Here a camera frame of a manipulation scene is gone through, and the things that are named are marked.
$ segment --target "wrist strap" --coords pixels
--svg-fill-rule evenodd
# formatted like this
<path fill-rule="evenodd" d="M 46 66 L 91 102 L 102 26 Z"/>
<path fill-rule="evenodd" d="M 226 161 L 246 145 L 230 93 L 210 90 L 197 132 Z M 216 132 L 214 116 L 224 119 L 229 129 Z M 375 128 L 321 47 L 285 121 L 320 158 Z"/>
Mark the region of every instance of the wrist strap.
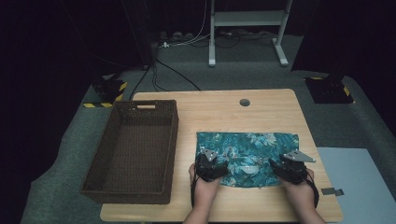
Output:
<path fill-rule="evenodd" d="M 306 179 L 305 181 L 309 185 L 309 187 L 311 187 L 311 189 L 314 191 L 314 203 L 315 203 L 315 208 L 316 208 L 319 203 L 319 192 L 318 192 L 317 186 L 315 185 L 314 182 L 310 181 L 309 179 Z"/>
<path fill-rule="evenodd" d="M 191 206 L 194 207 L 194 194 L 195 194 L 195 186 L 197 185 L 197 180 L 194 178 L 191 183 Z"/>

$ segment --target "metal rack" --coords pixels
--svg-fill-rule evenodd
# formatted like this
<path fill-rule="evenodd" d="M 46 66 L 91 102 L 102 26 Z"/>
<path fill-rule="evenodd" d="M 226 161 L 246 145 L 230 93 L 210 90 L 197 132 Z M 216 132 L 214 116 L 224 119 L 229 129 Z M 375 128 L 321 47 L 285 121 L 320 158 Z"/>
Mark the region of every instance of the metal rack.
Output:
<path fill-rule="evenodd" d="M 216 12 L 215 0 L 211 2 L 210 11 L 210 42 L 209 42 L 209 66 L 216 65 L 215 52 L 215 27 L 218 26 L 258 26 L 258 25 L 278 25 L 279 32 L 277 38 L 273 38 L 273 44 L 277 56 L 282 66 L 288 66 L 288 60 L 280 46 L 286 23 L 288 22 L 292 0 L 288 0 L 285 10 L 272 11 L 229 11 Z"/>

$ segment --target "hand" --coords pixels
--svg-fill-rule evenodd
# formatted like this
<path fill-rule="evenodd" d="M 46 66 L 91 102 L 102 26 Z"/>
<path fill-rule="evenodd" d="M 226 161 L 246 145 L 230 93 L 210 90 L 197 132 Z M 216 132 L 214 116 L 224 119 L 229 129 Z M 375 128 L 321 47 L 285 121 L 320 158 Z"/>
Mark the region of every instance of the hand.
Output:
<path fill-rule="evenodd" d="M 190 183 L 194 180 L 195 163 L 190 166 Z M 184 224 L 207 224 L 209 220 L 210 208 L 215 201 L 216 194 L 218 193 L 220 178 L 212 182 L 205 182 L 203 179 L 198 178 L 195 185 L 194 192 L 194 207 L 184 219 Z"/>
<path fill-rule="evenodd" d="M 313 182 L 314 172 L 310 169 L 306 169 L 306 171 L 309 173 L 307 179 Z M 294 185 L 280 177 L 279 180 L 285 187 L 288 200 L 296 211 L 301 223 L 325 223 L 315 208 L 314 191 L 306 181 Z"/>
<path fill-rule="evenodd" d="M 192 183 L 192 180 L 194 179 L 194 170 L 195 170 L 195 163 L 193 163 L 189 169 L 190 183 Z M 198 178 L 194 192 L 194 199 L 195 199 L 194 207 L 204 206 L 210 209 L 213 201 L 216 198 L 219 182 L 220 182 L 220 178 L 215 179 L 212 182 L 206 182 L 202 178 Z"/>
<path fill-rule="evenodd" d="M 306 169 L 306 171 L 309 173 L 307 179 L 313 181 L 314 172 L 310 169 Z M 284 180 L 281 177 L 279 177 L 278 179 L 282 182 L 283 186 L 285 187 L 288 200 L 294 208 L 315 209 L 314 191 L 306 183 L 306 181 L 303 181 L 302 183 L 295 185 Z"/>

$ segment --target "person's right hand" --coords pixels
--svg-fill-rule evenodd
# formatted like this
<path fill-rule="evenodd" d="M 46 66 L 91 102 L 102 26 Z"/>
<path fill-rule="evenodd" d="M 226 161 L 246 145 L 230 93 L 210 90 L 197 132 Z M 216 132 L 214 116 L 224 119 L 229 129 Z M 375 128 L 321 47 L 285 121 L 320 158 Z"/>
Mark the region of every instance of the person's right hand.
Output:
<path fill-rule="evenodd" d="M 313 182 L 314 172 L 310 169 L 306 169 L 306 171 L 309 173 L 307 179 Z M 306 181 L 295 185 L 280 177 L 278 178 L 285 187 L 288 200 L 296 211 L 301 223 L 326 223 L 315 208 L 314 191 Z"/>
<path fill-rule="evenodd" d="M 306 169 L 306 171 L 309 173 L 307 179 L 313 181 L 312 178 L 314 178 L 314 172 L 308 168 Z M 285 187 L 288 200 L 295 209 L 298 208 L 315 209 L 314 191 L 306 183 L 306 181 L 303 181 L 302 183 L 295 185 L 282 179 L 281 177 L 279 177 L 278 179 L 282 182 L 282 185 Z"/>
<path fill-rule="evenodd" d="M 193 163 L 189 169 L 191 183 L 194 179 L 194 170 L 195 163 Z M 205 182 L 202 178 L 198 178 L 195 185 L 194 206 L 203 206 L 210 209 L 213 201 L 215 201 L 220 180 L 221 178 L 217 178 L 212 182 Z"/>

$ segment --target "hazard tape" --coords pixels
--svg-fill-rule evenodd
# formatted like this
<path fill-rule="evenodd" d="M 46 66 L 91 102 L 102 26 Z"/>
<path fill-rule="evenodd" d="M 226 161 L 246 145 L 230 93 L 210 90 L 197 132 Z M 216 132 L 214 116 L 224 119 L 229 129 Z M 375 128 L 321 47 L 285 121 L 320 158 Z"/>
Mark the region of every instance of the hazard tape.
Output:
<path fill-rule="evenodd" d="M 314 80 L 322 80 L 322 79 L 324 79 L 324 77 L 311 77 L 311 79 L 314 79 Z M 344 86 L 344 93 L 346 94 L 346 97 L 347 97 L 347 99 L 348 99 L 350 102 L 356 103 L 356 101 L 355 101 L 355 100 L 352 98 L 352 96 L 350 95 L 350 92 L 349 92 L 349 90 L 347 89 L 346 86 Z"/>
<path fill-rule="evenodd" d="M 124 82 L 120 85 L 119 94 L 116 96 L 114 102 L 120 101 L 122 99 L 122 95 L 124 94 L 127 82 Z M 114 103 L 110 102 L 84 102 L 82 105 L 86 108 L 97 108 L 97 107 L 111 107 Z"/>

